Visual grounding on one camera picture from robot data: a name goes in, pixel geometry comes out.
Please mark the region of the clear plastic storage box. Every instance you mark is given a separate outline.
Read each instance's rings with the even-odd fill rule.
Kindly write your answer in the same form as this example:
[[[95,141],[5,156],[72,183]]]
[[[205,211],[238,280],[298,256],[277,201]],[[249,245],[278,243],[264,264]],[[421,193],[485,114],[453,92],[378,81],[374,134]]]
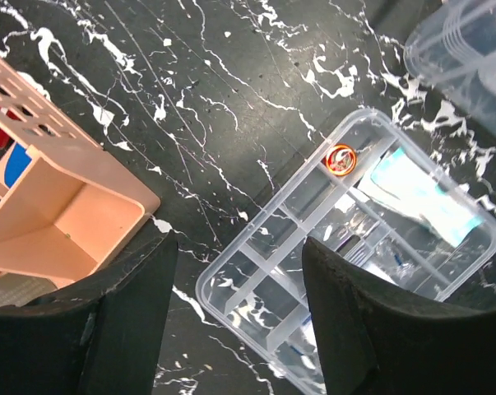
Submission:
[[[496,136],[496,1],[447,1],[410,34],[409,74]]]

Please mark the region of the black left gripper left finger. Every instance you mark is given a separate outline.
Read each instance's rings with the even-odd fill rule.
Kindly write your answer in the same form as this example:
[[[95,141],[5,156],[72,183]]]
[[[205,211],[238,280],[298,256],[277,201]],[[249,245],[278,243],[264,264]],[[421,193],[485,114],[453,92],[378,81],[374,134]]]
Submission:
[[[22,306],[0,307],[0,394],[149,394],[178,258],[174,233]]]

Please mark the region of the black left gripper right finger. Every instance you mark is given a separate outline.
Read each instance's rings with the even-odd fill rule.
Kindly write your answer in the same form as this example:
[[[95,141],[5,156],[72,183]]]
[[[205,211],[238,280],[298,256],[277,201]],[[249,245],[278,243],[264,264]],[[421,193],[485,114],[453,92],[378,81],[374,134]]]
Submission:
[[[404,290],[314,238],[304,284],[330,394],[496,394],[496,309]]]

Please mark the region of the clear divided tray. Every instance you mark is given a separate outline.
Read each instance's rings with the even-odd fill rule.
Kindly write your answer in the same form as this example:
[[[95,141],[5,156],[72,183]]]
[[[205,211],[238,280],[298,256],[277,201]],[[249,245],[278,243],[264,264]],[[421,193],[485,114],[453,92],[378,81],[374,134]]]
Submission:
[[[346,144],[355,169],[337,177],[325,155]],[[398,148],[483,223],[454,248],[372,184],[372,170]],[[311,317],[302,250],[314,238],[348,262],[425,298],[444,301],[496,253],[496,220],[382,112],[347,115],[281,190],[200,275],[199,303],[274,365],[302,393],[280,348]]]

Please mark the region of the white blue bandage roll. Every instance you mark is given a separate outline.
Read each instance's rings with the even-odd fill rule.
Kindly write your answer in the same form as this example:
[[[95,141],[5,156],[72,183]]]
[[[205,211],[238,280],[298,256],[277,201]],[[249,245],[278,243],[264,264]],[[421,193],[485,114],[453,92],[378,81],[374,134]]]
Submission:
[[[301,383],[318,393],[326,391],[310,316],[283,343],[280,353],[284,364]]]

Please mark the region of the white gauze packet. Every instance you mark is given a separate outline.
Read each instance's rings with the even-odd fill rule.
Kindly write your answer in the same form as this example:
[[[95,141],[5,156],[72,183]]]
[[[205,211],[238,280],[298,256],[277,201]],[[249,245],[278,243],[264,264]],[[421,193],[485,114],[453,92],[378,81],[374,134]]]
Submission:
[[[441,189],[402,148],[380,160],[369,179],[383,192],[405,204],[454,248],[483,223],[480,216]]]

